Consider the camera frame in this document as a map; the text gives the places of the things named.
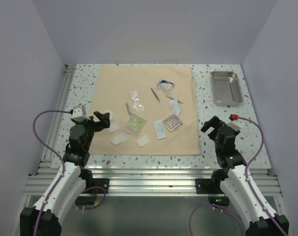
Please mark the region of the white gauze pad top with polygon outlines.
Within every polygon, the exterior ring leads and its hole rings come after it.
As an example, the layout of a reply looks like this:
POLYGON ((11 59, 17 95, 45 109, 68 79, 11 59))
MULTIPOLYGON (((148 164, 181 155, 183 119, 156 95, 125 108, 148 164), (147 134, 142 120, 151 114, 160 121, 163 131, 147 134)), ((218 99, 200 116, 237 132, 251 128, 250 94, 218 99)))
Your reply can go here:
POLYGON ((114 119, 114 112, 113 111, 109 111, 109 114, 110 114, 110 116, 109 116, 109 119, 110 119, 110 121, 112 121, 113 119, 114 119))

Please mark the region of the green printed glove packet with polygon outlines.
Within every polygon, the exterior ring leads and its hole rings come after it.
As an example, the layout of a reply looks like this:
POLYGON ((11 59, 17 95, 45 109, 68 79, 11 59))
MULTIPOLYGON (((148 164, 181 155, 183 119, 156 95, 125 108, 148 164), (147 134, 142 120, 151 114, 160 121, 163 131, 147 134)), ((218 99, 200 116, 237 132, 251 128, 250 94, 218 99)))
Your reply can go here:
POLYGON ((129 131, 140 133, 147 120, 136 114, 132 114, 127 121, 125 128, 129 131))

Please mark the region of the white blue bandage pouch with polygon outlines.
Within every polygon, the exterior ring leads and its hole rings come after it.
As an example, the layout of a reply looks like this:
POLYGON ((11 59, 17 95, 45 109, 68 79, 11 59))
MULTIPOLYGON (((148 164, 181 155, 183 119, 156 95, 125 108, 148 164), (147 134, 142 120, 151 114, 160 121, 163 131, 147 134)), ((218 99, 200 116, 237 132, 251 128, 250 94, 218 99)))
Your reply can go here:
POLYGON ((176 100, 170 100, 169 104, 171 106, 173 114, 179 116, 181 114, 181 108, 179 106, 179 103, 176 100))

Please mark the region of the small clear packet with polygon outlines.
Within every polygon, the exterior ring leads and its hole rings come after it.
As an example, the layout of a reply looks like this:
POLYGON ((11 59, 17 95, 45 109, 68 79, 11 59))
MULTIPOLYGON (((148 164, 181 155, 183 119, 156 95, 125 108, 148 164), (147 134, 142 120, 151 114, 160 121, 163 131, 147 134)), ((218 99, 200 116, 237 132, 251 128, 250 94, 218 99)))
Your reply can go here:
POLYGON ((132 109, 138 113, 142 113, 145 110, 145 107, 137 102, 135 102, 132 106, 132 109))
POLYGON ((130 91, 129 95, 130 95, 130 99, 131 99, 132 102, 139 101, 139 95, 138 95, 138 92, 136 90, 130 91))

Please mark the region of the purple printed glove packet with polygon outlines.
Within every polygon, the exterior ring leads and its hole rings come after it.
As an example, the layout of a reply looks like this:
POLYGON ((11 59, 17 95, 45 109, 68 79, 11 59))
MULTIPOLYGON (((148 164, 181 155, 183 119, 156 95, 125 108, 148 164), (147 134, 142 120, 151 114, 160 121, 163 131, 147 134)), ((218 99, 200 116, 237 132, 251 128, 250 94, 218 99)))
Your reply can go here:
POLYGON ((171 116, 164 119, 163 123, 166 126, 167 130, 171 133, 176 132, 183 126, 183 122, 175 114, 172 114, 171 116))

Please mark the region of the curved steel tweezers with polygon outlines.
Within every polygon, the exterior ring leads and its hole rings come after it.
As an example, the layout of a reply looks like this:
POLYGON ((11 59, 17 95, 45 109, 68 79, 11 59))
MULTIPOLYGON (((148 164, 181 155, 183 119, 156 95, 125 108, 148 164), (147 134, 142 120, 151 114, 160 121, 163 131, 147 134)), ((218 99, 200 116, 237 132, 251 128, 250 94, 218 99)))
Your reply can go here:
POLYGON ((176 100, 179 104, 184 104, 182 101, 178 100, 178 99, 175 99, 173 97, 170 97, 168 95, 165 95, 167 98, 171 99, 171 100, 176 100))
POLYGON ((157 101, 160 103, 160 99, 159 99, 158 95, 156 94, 156 92, 154 91, 154 89, 150 88, 150 90, 152 91, 152 93, 155 96, 155 98, 157 99, 157 101))

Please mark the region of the white blue paper pouch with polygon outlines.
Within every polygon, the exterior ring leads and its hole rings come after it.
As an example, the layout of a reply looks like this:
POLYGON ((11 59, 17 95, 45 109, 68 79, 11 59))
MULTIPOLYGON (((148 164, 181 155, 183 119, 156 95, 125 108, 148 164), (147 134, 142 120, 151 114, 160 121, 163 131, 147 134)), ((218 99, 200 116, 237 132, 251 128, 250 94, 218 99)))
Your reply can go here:
POLYGON ((167 134, 164 130, 164 125, 162 120, 157 120, 153 123, 156 136, 158 140, 167 138, 167 134))

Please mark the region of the blue printed clear packet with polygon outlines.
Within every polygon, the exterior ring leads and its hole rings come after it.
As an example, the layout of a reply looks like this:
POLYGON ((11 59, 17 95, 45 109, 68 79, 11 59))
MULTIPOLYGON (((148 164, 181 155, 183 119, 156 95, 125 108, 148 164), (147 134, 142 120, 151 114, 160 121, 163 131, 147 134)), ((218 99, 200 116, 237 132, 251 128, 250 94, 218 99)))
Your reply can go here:
POLYGON ((164 92, 164 93, 171 93, 174 86, 175 86, 174 83, 172 83, 170 81, 167 81, 167 80, 164 80, 164 79, 161 79, 161 80, 158 81, 155 88, 159 91, 164 92))

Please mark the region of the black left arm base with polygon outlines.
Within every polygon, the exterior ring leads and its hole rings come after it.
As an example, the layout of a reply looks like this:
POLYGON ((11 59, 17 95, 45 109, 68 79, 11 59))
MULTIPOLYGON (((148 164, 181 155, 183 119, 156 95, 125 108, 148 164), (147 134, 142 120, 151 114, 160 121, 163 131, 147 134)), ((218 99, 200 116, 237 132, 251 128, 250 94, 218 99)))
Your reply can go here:
POLYGON ((110 180, 103 177, 93 178, 92 175, 89 175, 86 184, 87 186, 82 192, 86 196, 79 196, 75 201, 76 206, 94 208, 102 204, 108 194, 110 180))

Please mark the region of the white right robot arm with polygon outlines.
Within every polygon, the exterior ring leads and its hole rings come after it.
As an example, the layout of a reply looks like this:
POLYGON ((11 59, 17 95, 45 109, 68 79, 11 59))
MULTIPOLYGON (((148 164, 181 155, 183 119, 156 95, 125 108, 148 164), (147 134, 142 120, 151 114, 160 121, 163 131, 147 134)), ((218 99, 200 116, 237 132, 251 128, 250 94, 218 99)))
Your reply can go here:
POLYGON ((216 193, 223 192, 234 205, 245 227, 245 235, 287 236, 287 217, 274 210, 250 174, 249 165, 254 158, 246 162, 236 148, 235 140, 240 133, 236 121, 240 119, 238 115, 231 115, 230 123, 225 123, 213 116, 201 128, 202 132, 212 129, 208 137, 214 141, 220 167, 212 173, 209 186, 216 193))

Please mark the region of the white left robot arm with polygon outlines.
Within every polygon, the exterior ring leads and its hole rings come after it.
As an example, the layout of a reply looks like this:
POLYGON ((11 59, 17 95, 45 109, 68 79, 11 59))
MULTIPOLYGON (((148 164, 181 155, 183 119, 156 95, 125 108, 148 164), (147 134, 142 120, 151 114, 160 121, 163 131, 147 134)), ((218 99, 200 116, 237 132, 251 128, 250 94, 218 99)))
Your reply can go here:
POLYGON ((82 107, 74 108, 69 114, 74 126, 70 128, 64 155, 58 155, 61 167, 40 199, 21 211, 22 236, 59 236, 66 215, 81 194, 92 193, 97 197, 99 192, 108 193, 109 180, 102 179, 96 184, 85 166, 95 133, 110 127, 110 113, 94 112, 98 121, 88 117, 82 107))

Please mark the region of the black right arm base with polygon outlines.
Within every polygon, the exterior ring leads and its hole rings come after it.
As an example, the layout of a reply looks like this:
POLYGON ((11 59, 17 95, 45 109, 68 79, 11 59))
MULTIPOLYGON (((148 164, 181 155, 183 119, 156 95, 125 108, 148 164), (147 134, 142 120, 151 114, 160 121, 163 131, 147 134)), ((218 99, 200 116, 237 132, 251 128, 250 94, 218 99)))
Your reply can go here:
POLYGON ((197 194, 207 194, 209 203, 228 207, 230 204, 229 198, 220 189, 220 183, 226 178, 223 169, 213 171, 211 178, 195 179, 195 188, 197 194))

